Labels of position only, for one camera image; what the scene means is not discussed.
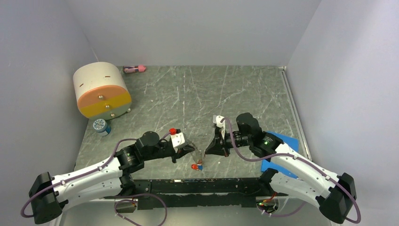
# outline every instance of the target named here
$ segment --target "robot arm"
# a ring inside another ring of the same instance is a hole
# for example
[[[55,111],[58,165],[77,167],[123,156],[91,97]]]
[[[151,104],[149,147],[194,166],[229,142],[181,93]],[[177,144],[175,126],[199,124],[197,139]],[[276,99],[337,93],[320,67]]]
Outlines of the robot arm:
[[[280,138],[262,131],[258,121],[250,114],[240,114],[237,119],[238,131],[225,132],[225,120],[222,116],[214,117],[215,138],[205,151],[206,154],[216,154],[228,157],[230,148],[249,146],[254,155],[283,166],[298,176],[293,179],[274,169],[267,169],[259,178],[263,189],[270,194],[284,193],[304,200],[317,207],[328,219],[343,223],[356,199],[356,189],[353,178],[346,173],[341,176],[309,161],[292,150]],[[237,154],[247,161],[238,151]],[[352,199],[340,188],[343,187]]]
[[[179,129],[174,130],[169,141],[160,140],[157,133],[149,131],[133,145],[122,148],[97,164],[53,177],[48,172],[40,174],[29,191],[29,196],[33,197],[46,190],[32,199],[35,223],[49,222],[63,210],[93,199],[142,193],[130,174],[144,168],[145,161],[153,159],[171,157],[176,163],[176,159],[194,151],[186,140]]]

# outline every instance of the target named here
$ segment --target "cylindrical container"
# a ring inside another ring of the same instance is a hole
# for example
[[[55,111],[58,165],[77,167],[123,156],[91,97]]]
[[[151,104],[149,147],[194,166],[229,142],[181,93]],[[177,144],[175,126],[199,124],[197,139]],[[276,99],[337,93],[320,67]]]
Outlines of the cylindrical container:
[[[130,111],[132,98],[118,68],[96,62],[73,75],[79,111],[89,119],[109,120]]]
[[[104,119],[97,119],[93,122],[93,129],[100,136],[107,136],[111,132],[110,125]]]

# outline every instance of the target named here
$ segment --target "red cap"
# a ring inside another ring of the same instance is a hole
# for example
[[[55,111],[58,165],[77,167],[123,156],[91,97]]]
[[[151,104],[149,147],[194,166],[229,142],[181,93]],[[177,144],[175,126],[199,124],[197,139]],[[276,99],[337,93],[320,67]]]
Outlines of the red cap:
[[[139,65],[138,67],[138,72],[144,72],[147,68],[144,65]]]
[[[171,128],[171,129],[169,130],[169,132],[170,132],[170,135],[174,135],[174,134],[177,133],[177,130],[176,130],[175,128]]]

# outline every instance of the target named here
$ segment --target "blue mat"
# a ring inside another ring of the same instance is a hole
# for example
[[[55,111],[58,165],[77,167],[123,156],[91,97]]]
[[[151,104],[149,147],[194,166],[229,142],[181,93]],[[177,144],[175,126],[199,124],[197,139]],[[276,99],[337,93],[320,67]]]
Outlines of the blue mat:
[[[299,149],[299,141],[295,138],[288,137],[279,133],[267,131],[268,133],[276,135],[278,138],[282,139],[284,143],[288,144],[294,151],[298,152]],[[297,178],[297,176],[287,169],[283,168],[282,166],[279,166],[277,164],[274,164],[272,162],[268,162],[266,160],[262,161],[262,167],[261,167],[261,172],[265,172],[268,168],[272,168],[277,170],[278,172],[284,173],[285,175],[292,177],[292,178]]]

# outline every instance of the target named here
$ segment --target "white wall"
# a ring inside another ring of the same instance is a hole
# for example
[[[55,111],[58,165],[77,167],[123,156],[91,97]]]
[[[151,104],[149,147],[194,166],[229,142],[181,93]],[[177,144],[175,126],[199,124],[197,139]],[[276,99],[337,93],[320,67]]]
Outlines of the white wall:
[[[320,0],[67,0],[100,61],[287,65]]]
[[[288,64],[311,154],[355,178],[361,225],[399,223],[398,12],[397,0],[323,0]]]
[[[35,178],[73,169],[87,120],[72,75],[95,60],[64,1],[1,1],[0,225],[34,225],[19,211]]]

